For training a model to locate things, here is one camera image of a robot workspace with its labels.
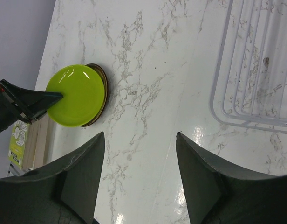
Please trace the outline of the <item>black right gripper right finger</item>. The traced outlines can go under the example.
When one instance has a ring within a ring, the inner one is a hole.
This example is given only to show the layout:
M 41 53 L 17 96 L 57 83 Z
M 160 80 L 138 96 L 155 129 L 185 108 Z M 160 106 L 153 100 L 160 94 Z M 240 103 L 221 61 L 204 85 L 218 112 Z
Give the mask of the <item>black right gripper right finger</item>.
M 238 166 L 182 133 L 176 152 L 192 224 L 287 224 L 287 175 Z

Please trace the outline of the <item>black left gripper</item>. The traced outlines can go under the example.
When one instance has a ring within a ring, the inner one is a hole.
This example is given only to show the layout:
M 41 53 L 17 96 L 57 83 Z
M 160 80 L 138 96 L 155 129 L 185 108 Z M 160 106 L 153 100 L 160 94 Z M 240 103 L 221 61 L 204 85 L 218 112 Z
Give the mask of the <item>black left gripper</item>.
M 58 92 L 28 90 L 0 80 L 0 133 L 18 120 L 40 120 L 62 98 Z

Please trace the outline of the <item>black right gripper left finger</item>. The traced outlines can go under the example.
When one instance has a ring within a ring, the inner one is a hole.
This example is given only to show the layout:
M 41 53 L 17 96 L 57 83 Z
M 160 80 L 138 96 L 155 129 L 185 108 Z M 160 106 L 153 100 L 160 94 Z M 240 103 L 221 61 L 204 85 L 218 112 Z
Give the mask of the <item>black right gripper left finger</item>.
M 101 132 L 45 166 L 0 179 L 0 224 L 96 224 L 104 153 Z

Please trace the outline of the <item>lime green plate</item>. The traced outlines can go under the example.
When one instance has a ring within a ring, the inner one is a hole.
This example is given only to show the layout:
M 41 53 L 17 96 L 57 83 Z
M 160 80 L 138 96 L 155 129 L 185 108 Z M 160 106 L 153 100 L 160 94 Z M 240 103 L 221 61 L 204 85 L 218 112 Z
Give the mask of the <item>lime green plate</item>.
M 70 65 L 56 72 L 46 86 L 47 92 L 58 92 L 63 98 L 47 110 L 56 123 L 77 127 L 98 116 L 107 99 L 104 77 L 86 65 Z

